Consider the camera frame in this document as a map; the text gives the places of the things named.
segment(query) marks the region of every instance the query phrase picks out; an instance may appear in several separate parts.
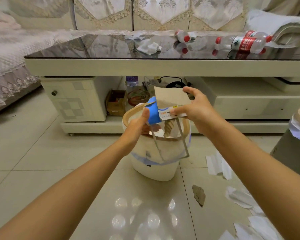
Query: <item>bottle with purple label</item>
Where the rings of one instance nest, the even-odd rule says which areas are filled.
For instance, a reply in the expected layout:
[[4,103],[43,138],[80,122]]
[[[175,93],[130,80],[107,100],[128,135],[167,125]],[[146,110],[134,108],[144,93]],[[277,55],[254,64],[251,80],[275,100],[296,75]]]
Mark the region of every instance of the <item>bottle with purple label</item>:
[[139,85],[138,77],[137,76],[126,76],[126,85],[127,85],[127,92],[132,92],[133,87]]

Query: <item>white tiled floor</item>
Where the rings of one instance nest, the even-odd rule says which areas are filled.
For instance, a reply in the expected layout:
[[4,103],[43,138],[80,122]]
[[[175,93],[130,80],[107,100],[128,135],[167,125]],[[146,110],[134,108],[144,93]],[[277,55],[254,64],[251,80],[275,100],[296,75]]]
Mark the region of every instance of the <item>white tiled floor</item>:
[[[0,226],[118,138],[69,137],[57,116],[42,89],[0,113]],[[280,136],[249,138],[270,152]],[[247,224],[250,212],[224,193],[227,186],[240,188],[241,182],[208,174],[205,156],[215,148],[206,137],[193,136],[189,152],[168,182],[140,175],[130,156],[123,158],[71,239],[217,240],[225,230],[234,235],[233,222]],[[203,208],[193,197],[193,184],[205,190]]]

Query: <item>person's left hand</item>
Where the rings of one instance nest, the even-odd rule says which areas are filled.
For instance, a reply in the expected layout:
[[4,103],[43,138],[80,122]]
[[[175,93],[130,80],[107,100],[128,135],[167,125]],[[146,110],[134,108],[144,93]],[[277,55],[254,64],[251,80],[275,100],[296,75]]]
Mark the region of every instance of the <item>person's left hand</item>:
[[128,155],[135,147],[141,134],[145,134],[145,125],[149,119],[150,111],[144,108],[140,118],[133,119],[130,121],[128,127],[120,137],[120,141],[125,144],[125,153]]

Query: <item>white trash can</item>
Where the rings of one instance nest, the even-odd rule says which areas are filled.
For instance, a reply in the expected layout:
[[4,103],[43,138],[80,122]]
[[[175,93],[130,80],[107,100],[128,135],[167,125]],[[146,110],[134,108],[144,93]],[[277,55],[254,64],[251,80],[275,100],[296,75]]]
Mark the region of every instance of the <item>white trash can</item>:
[[[144,104],[141,104],[124,114],[122,119],[124,130],[132,119],[141,116],[143,108]],[[190,122],[188,119],[180,118],[180,124],[182,125],[183,137],[185,138],[187,147],[189,147],[191,142]],[[180,139],[164,138],[164,133],[161,129],[154,134],[156,135],[158,146],[164,148],[165,157],[170,158],[170,160],[162,162],[154,139],[151,134],[148,134],[140,136],[131,152],[131,162],[133,168],[142,175],[157,181],[169,181],[176,173],[180,158],[186,154],[185,148]]]

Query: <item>cardboard piece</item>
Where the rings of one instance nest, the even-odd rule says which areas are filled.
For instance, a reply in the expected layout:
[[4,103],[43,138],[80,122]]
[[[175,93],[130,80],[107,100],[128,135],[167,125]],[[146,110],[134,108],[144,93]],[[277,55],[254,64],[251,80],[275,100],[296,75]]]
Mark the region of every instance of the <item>cardboard piece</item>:
[[191,101],[182,88],[159,88],[154,87],[155,96],[161,120],[170,120],[176,117],[185,117],[186,114],[174,116],[170,110],[175,107],[191,104]]
[[106,99],[109,115],[124,116],[127,105],[127,92],[125,90],[111,90]]

